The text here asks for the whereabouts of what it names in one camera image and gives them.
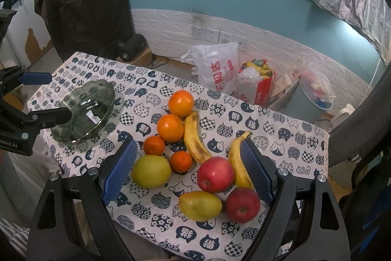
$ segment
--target trash bin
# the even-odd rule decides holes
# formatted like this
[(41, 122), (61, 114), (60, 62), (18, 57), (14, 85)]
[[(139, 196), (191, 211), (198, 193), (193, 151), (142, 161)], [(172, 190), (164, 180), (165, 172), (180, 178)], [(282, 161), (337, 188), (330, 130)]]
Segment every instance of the trash bin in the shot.
[(314, 103), (307, 94), (303, 91), (302, 81), (293, 93), (291, 100), (288, 102), (285, 108), (280, 112), (291, 117), (313, 123), (323, 113), (327, 112), (333, 107), (333, 103), (325, 102), (328, 108), (322, 108)]

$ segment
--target mango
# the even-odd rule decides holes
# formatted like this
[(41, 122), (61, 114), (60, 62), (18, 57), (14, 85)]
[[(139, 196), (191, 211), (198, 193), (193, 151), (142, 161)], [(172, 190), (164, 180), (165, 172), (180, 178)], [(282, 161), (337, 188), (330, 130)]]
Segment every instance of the mango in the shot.
[(178, 198), (181, 212), (194, 221), (208, 221), (221, 212), (221, 200), (206, 191), (192, 191), (184, 193)]

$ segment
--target tablecloth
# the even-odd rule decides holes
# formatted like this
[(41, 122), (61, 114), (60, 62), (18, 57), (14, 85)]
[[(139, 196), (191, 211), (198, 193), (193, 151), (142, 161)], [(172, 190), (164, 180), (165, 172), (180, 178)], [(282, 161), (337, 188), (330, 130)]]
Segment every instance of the tablecloth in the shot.
[[(277, 167), (296, 176), (327, 176), (328, 133), (300, 120), (239, 101), (229, 95), (206, 89), (196, 83), (156, 70), (139, 68), (85, 53), (75, 53), (28, 102), (30, 110), (58, 107), (65, 95), (87, 81), (106, 79), (115, 86), (115, 107), (105, 128), (78, 145), (58, 144), (50, 129), (41, 135), (52, 157), (69, 176), (99, 167), (129, 136), (138, 141), (138, 157), (144, 155), (143, 141), (157, 134), (158, 120), (168, 112), (169, 97), (176, 90), (191, 92), (199, 113), (199, 135), (214, 156), (228, 156), (230, 142), (243, 131), (252, 131), (252, 140), (263, 155)], [(170, 143), (164, 152), (186, 150), (183, 142)], [(130, 178), (118, 198), (110, 202), (111, 217), (130, 231), (173, 253), (194, 261), (240, 260), (257, 235), (266, 213), (262, 202), (259, 214), (246, 224), (230, 221), (224, 213), (225, 200), (232, 190), (217, 194), (223, 212), (207, 222), (189, 220), (181, 213), (177, 199), (182, 193), (199, 190), (193, 164), (184, 175), (173, 173), (165, 185), (142, 189)]]

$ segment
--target white plastic bag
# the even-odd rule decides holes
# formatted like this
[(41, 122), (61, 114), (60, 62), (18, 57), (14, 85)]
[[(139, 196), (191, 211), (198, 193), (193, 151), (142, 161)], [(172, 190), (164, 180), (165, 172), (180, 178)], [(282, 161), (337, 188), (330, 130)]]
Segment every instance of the white plastic bag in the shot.
[(321, 100), (333, 103), (336, 95), (326, 75), (321, 72), (317, 63), (311, 62), (304, 68), (300, 82), (303, 91), (312, 101)]
[(192, 74), (198, 75), (198, 84), (225, 94), (235, 90), (240, 67), (238, 43), (195, 45), (181, 61), (196, 65)]

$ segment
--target orange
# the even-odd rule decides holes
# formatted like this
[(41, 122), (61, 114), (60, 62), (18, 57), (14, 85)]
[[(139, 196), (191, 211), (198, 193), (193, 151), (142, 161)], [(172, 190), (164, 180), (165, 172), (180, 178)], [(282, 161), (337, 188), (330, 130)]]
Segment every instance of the orange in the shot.
[(169, 110), (179, 117), (189, 115), (194, 107), (194, 99), (190, 92), (176, 91), (169, 99)]
[(159, 136), (148, 137), (143, 144), (144, 152), (147, 155), (161, 155), (164, 152), (166, 144)]
[(183, 136), (182, 120), (174, 114), (166, 114), (158, 122), (159, 136), (166, 142), (178, 142)]
[(192, 165), (193, 159), (191, 155), (185, 151), (174, 153), (170, 159), (170, 165), (175, 172), (187, 172)]

